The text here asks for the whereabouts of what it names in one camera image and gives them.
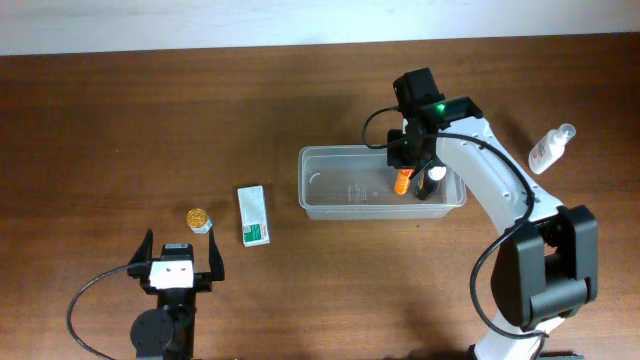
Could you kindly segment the white lotion bottle clear cap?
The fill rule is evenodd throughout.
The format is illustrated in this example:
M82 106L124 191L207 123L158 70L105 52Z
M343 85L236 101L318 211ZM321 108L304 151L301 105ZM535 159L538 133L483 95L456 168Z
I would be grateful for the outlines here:
M531 149L528 156L530 170L536 175L546 171L564 154L566 145L575 135L575 127L568 123L550 130Z

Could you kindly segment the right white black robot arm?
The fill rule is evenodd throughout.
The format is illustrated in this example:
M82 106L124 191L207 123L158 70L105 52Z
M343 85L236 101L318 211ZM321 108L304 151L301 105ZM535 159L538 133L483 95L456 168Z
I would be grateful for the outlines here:
M468 97L446 98L427 68L393 83L406 120L387 134L387 163L414 173L447 166L471 190L499 234L470 275L490 255L494 318L479 316L487 334L472 359L537 359L550 332L593 302L598 292L598 224L584 205L566 207L508 154L480 108Z

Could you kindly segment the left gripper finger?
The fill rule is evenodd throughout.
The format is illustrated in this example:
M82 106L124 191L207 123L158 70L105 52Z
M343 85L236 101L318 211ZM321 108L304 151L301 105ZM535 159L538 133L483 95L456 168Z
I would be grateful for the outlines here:
M225 268L224 261L222 259L219 248L216 244L214 229L210 228L208 231L209 240L209 256L208 262L210 271L207 275L207 280L212 282L222 282L225 280Z
M153 247L153 231L148 229L146 234L129 261L130 265L133 264L145 264L152 260L152 247Z

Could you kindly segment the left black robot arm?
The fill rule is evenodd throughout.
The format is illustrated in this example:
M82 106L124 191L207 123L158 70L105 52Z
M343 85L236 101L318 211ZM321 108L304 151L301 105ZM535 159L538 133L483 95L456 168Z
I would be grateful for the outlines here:
M196 296L213 290L225 279L224 262L212 230L208 236L207 272L194 270L190 244L166 244L158 258L152 256L153 232L148 230L129 261L127 275L137 279L156 307L133 322L130 340L137 359L189 360L194 354Z

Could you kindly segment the dark bottle white cap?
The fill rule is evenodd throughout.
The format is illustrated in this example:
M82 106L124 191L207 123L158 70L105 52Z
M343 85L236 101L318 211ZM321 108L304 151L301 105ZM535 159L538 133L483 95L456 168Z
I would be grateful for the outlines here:
M446 172L444 166L434 166L424 170L416 197L421 201L428 200L439 189L440 182L445 178Z

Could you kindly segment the orange tube white cap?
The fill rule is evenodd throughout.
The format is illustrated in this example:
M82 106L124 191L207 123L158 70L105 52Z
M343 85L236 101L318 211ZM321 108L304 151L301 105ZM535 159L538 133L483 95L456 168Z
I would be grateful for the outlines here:
M410 187L411 177L414 174L413 169L399 169L394 184L394 192L397 195L405 195Z

